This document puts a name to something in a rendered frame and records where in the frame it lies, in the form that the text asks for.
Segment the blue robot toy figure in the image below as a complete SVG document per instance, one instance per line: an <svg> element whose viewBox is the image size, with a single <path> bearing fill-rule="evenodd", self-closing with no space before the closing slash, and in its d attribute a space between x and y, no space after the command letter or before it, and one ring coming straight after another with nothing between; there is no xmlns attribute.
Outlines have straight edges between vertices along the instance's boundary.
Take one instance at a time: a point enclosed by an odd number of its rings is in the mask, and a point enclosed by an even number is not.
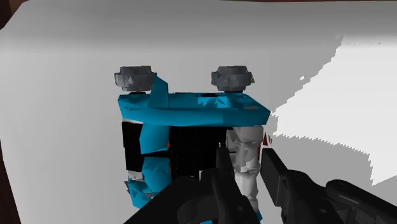
<svg viewBox="0 0 397 224"><path fill-rule="evenodd" d="M216 167L216 150L227 148L236 184L261 222L257 178L270 111L245 93L254 83L246 67L219 67L211 75L215 92L169 92L150 66L123 66L114 77L123 91L125 184L136 212L180 176L200 181Z"/></svg>

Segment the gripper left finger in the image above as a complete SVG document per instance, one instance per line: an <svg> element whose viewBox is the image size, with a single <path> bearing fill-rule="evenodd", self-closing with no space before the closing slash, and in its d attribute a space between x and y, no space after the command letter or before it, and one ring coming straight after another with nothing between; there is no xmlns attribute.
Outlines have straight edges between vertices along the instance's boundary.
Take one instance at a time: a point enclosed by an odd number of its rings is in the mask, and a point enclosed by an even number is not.
<svg viewBox="0 0 397 224"><path fill-rule="evenodd" d="M202 175L176 178L124 224L260 224L236 184L227 148L216 150L216 167Z"/></svg>

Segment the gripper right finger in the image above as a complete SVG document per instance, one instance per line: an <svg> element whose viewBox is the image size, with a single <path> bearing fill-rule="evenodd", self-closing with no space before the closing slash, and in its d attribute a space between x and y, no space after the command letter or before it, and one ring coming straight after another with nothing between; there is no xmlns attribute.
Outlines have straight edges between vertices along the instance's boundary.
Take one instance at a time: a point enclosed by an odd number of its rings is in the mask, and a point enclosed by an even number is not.
<svg viewBox="0 0 397 224"><path fill-rule="evenodd" d="M261 178L283 224L397 224L397 206L341 179L325 186L262 149Z"/></svg>

